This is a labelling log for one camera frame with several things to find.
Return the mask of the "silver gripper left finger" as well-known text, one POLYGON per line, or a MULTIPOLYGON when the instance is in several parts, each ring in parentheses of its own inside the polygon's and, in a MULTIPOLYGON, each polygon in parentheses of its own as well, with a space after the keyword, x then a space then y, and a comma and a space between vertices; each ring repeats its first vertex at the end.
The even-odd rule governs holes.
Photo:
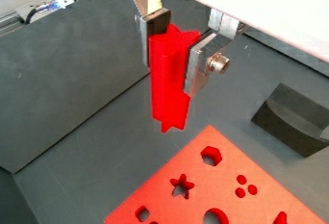
POLYGON ((132 0, 137 9, 138 29, 142 46, 142 63, 148 65, 148 37, 164 34, 171 20, 171 11, 161 0, 132 0))

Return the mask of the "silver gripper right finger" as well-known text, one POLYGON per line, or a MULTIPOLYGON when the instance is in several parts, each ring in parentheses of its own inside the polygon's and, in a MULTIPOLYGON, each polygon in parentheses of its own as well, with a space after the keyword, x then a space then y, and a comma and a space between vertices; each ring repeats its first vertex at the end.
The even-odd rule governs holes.
POLYGON ((192 45, 188 52, 183 91, 189 97, 205 85, 211 73, 221 74, 225 71, 229 60, 223 51, 241 32, 244 24, 211 9, 208 27, 211 32, 192 45))

